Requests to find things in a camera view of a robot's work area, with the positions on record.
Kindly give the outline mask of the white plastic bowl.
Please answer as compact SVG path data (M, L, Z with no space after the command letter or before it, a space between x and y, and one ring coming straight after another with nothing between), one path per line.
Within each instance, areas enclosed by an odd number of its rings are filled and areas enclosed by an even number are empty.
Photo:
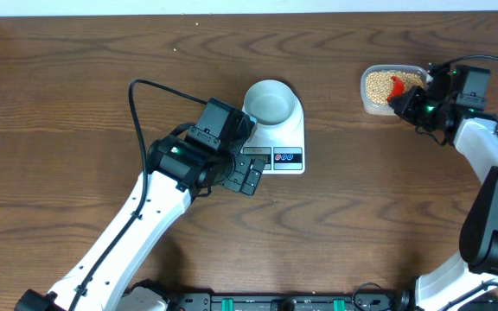
M280 125L296 111L294 92L283 82L262 80L249 88L244 97L244 112L262 125Z

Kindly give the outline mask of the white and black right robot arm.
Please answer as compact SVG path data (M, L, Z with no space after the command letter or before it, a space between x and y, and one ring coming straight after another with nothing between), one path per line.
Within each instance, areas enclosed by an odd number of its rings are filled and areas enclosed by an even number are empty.
M458 310L498 289L498 116L486 111L490 71L458 60L430 65L427 87L392 97L394 113L420 135L443 133L481 188L463 222L459 251L403 291L395 310Z

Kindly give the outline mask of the black mounting rail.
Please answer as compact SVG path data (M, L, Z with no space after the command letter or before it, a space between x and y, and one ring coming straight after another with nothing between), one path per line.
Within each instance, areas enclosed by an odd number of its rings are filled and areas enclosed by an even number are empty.
M237 295L174 293L169 311L394 311L413 310L406 291L365 289L339 295Z

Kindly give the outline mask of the white digital kitchen scale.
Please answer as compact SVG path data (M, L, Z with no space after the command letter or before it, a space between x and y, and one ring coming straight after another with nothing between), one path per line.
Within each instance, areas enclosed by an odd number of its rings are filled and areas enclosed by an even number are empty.
M296 97L295 113L284 123L270 126L259 124L243 154L265 163L264 174L301 175L306 167L303 107Z

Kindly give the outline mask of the clear container of soybeans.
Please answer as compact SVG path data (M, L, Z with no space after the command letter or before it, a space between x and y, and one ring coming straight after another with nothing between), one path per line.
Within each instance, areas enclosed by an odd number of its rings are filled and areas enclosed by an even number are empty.
M361 99L366 113L376 116L391 117L395 113L388 105L396 77L402 82L404 91L413 86L426 87L428 73L421 67L410 65L374 65L361 76Z

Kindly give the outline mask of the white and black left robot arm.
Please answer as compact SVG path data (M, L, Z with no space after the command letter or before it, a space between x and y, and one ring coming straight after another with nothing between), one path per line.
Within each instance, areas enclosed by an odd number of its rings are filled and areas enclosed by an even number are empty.
M216 98L195 124L151 144L131 195L93 247L47 294L27 290L17 310L114 310L158 239L215 186L252 196L264 163L242 154L257 120Z

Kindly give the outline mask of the red plastic measuring scoop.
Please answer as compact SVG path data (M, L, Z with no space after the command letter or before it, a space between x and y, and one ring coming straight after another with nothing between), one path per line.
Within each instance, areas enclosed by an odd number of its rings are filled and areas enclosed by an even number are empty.
M387 102L390 102L393 98L396 98L405 92L405 84L400 78L392 76L391 80L393 81L393 89L386 99Z

